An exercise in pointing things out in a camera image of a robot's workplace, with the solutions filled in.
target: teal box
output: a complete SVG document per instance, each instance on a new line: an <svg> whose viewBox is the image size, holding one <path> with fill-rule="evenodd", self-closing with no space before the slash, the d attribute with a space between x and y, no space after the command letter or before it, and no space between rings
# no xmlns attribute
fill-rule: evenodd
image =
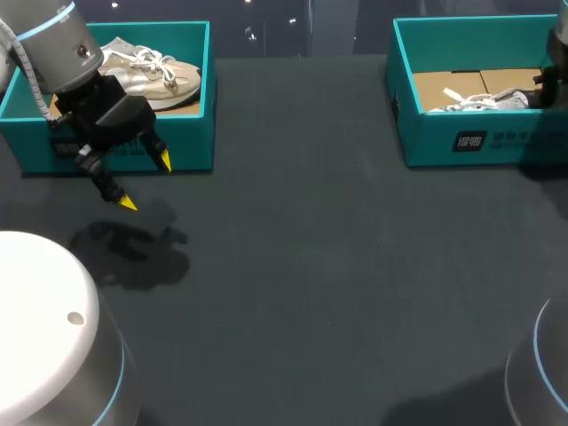
<svg viewBox="0 0 568 426"><path fill-rule="evenodd" d="M217 75L210 42L209 22L128 22L90 24L100 45L119 36L201 68L201 103L198 114L158 115L155 128L168 144L173 171L211 170L215 137ZM51 96L45 96L50 105ZM24 173L76 173L72 158L59 158L54 138L74 137L70 129L53 133L39 114L28 80L17 69L0 106L0 130ZM156 171L139 141L115 148L105 158L111 171Z"/></svg>
<svg viewBox="0 0 568 426"><path fill-rule="evenodd" d="M413 79L413 73L546 66L548 32L556 20L556 15L394 20L386 83L406 164L567 163L566 111L425 112Z"/></svg>

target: beige sneaker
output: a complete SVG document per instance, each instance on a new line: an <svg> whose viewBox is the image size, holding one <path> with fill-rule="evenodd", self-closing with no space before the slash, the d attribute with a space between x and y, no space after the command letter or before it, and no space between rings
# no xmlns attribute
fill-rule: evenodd
<svg viewBox="0 0 568 426"><path fill-rule="evenodd" d="M119 37L101 49L105 60L99 72L114 75L129 95L145 96L154 111L191 104L200 97L198 67Z"/></svg>

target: cable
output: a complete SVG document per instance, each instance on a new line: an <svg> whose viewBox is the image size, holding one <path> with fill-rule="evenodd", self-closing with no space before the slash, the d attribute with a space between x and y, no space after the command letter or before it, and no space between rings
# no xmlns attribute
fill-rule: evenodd
<svg viewBox="0 0 568 426"><path fill-rule="evenodd" d="M12 44L12 47L20 57L22 68L24 69L24 73L28 78L32 93L34 94L35 102L37 104L37 107L39 108L39 112L48 122L54 120L49 108L47 107L47 105L45 105L42 91L40 90L39 84L37 83L36 73L34 72L34 68L32 67L32 64L29 61L28 55L26 54L24 47L21 45L20 40L18 40L18 37L14 34L12 29L8 27L8 25L2 19L0 19L0 31L2 31L6 35L6 37L8 37L8 41Z"/></svg>

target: tabletop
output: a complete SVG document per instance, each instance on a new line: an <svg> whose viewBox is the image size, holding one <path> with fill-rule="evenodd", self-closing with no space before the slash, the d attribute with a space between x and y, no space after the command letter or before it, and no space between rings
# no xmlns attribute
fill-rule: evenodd
<svg viewBox="0 0 568 426"><path fill-rule="evenodd" d="M89 269L139 426L507 424L503 361L568 275L567 175L410 170L384 67L220 59L214 170L120 177L138 213L2 141L0 226Z"/></svg>

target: cardboard insert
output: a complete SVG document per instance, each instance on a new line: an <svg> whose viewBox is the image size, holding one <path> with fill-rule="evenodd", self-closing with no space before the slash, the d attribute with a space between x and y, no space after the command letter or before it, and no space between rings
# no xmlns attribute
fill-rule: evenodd
<svg viewBox="0 0 568 426"><path fill-rule="evenodd" d="M452 105L452 99L444 93L451 89L464 98L482 93L495 95L507 89L536 90L533 77L540 75L538 68L491 69L470 72L414 73L414 84L422 104L422 111Z"/></svg>

